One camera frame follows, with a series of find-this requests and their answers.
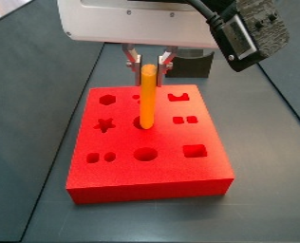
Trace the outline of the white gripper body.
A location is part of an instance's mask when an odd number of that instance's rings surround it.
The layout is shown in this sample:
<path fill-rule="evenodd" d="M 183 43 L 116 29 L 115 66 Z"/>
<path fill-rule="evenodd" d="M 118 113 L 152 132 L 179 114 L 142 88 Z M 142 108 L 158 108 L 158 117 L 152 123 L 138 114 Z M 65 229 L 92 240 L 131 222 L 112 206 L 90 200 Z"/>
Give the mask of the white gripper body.
<path fill-rule="evenodd" d="M 57 0 L 63 31 L 79 41 L 216 48 L 206 19 L 187 4 Z"/>

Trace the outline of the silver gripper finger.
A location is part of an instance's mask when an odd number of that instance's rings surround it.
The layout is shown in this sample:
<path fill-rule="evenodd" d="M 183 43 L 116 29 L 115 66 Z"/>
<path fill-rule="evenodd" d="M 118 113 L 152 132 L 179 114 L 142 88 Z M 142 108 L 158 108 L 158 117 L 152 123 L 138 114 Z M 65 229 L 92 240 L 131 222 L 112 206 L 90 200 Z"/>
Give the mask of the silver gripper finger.
<path fill-rule="evenodd" d="M 135 85 L 139 85 L 142 56 L 138 54 L 135 46 L 132 44 L 123 44 L 122 50 L 127 57 L 126 66 L 131 68 L 132 72 L 135 73 Z"/>
<path fill-rule="evenodd" d="M 176 55 L 176 50 L 176 47 L 167 47 L 163 54 L 158 56 L 156 86 L 162 86 L 163 75 L 172 68 L 172 59 Z"/>

